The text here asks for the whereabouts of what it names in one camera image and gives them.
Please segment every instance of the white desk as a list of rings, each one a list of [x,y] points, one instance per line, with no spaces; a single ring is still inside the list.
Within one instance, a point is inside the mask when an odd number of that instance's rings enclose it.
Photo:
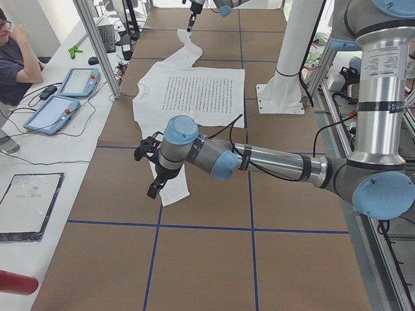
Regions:
[[[82,53],[76,53],[74,60],[70,59],[68,49],[85,33],[81,22],[73,29],[62,46],[52,57],[47,67],[43,70],[42,84],[32,86],[29,91],[38,89],[52,83],[62,82],[72,67],[92,67],[88,65],[88,59],[94,56],[89,39],[86,38],[79,46]],[[110,63],[114,68],[122,58],[121,49],[118,47],[116,53],[108,54]],[[100,84],[105,82],[101,75]],[[112,93],[106,84],[91,100],[95,106],[95,113],[86,125],[84,133],[79,137],[66,135],[46,136],[43,134],[25,134],[13,137],[20,145],[20,150],[15,156],[22,157],[33,163],[53,163],[57,161],[89,161],[95,150],[98,136],[100,135],[112,106]],[[24,100],[19,107],[27,107],[28,100]],[[71,135],[81,133],[93,108],[86,104],[73,115],[72,120],[60,131]],[[31,111],[18,110],[13,113],[13,120],[23,131],[23,123],[30,117]],[[4,131],[11,135],[19,134],[16,127],[8,121],[3,126]],[[73,202],[88,168],[88,163],[69,163],[55,165],[31,165],[19,159],[13,159],[7,155],[0,154],[0,195],[2,196],[14,174],[32,174],[48,172],[64,172],[64,182],[53,207],[51,218],[43,235],[41,242],[0,244],[0,270],[6,270],[22,275],[29,275],[39,280],[42,285],[46,270],[52,259],[52,255],[59,241],[67,217],[71,211]],[[29,296],[0,293],[0,310],[28,311],[38,294],[38,290]]]

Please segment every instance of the person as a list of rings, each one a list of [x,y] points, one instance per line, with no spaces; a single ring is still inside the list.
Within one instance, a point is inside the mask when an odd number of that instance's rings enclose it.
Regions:
[[[43,65],[29,44],[29,32],[11,22],[0,8],[0,102],[17,106],[33,83],[43,82]]]

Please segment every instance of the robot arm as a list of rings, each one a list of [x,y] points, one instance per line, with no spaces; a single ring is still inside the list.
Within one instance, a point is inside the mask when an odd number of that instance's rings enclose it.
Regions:
[[[147,192],[151,198],[178,175],[186,161],[222,181],[236,169],[262,172],[286,181],[308,181],[334,192],[359,212],[380,220],[399,216],[415,200],[414,185],[402,172],[380,172],[351,167],[345,159],[307,157],[209,139],[185,115],[169,121],[162,141],[156,140],[159,134],[142,140],[134,154],[137,161],[145,156],[156,165],[157,177]]]
[[[188,32],[191,32],[193,25],[195,24],[197,15],[202,13],[205,1],[206,0],[190,0],[190,11],[192,13],[189,18],[189,25],[187,26]],[[231,13],[232,8],[235,8],[236,6],[239,6],[248,1],[250,0],[213,0],[222,17],[228,16]]]
[[[226,3],[233,7],[236,2],[246,1],[215,1],[218,7]],[[195,9],[194,14],[201,12],[203,3],[204,0],[192,0],[192,6],[200,9]],[[405,160],[398,153],[405,68],[409,42],[415,37],[414,18],[415,7],[410,1],[335,3],[333,48],[356,49],[356,42],[357,48],[362,49],[356,143],[347,159],[317,159],[209,139],[199,134],[192,119],[178,116],[170,120],[162,141],[156,139],[156,133],[136,150],[136,160],[145,156],[156,164],[158,176],[148,195],[155,198],[187,161],[221,180],[227,180],[238,168],[287,181],[308,181],[334,192],[369,217],[398,217],[415,200],[415,187],[404,175]]]

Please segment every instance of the white pillar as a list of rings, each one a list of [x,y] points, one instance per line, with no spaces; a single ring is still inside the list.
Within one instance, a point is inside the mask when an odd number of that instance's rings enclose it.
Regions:
[[[304,114],[297,74],[323,2],[324,0],[293,1],[275,75],[268,84],[257,85],[260,113]]]

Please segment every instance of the hand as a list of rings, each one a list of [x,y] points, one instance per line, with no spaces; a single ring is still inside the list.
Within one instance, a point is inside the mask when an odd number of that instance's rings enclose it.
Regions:
[[[10,36],[15,39],[17,42],[29,42],[29,32],[27,29],[24,29],[21,24],[19,24],[12,32],[10,32]]]

